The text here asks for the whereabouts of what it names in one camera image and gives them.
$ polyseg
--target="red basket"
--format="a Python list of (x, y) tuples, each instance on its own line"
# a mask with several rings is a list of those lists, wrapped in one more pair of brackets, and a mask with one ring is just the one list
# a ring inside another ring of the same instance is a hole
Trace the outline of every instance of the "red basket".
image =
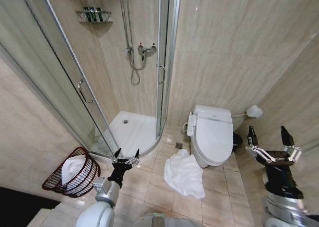
[[(61, 171), (64, 162), (72, 156), (79, 155), (85, 155), (85, 163), (82, 169), (72, 180), (62, 185)], [(72, 198), (83, 196), (93, 188), (93, 181), (96, 177), (100, 176), (101, 168), (83, 147), (76, 148), (66, 159), (49, 178), (43, 182), (42, 188)]]

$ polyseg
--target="toilet seat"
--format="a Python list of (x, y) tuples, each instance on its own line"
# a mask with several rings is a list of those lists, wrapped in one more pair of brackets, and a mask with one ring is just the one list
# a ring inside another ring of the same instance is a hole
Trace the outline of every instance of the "toilet seat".
[(233, 124), (226, 120), (197, 116), (195, 138), (198, 152), (208, 162), (222, 163), (233, 148)]

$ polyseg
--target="toilet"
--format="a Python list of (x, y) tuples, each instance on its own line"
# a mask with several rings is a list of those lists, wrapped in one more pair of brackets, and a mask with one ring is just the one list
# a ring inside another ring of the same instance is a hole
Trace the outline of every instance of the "toilet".
[(202, 168), (219, 166), (233, 148), (233, 121), (227, 109), (195, 105), (193, 133), (190, 136), (191, 153)]

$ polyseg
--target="black mat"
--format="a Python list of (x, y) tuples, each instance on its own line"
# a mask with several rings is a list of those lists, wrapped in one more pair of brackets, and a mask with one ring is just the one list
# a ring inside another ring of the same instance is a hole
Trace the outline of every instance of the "black mat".
[(53, 209), (60, 202), (0, 187), (1, 226), (25, 227), (40, 209)]

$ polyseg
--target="floor drain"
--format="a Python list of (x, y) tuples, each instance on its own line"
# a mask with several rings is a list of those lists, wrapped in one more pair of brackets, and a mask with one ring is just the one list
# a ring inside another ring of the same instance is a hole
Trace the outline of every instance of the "floor drain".
[(183, 148), (183, 143), (177, 142), (175, 148), (182, 149)]

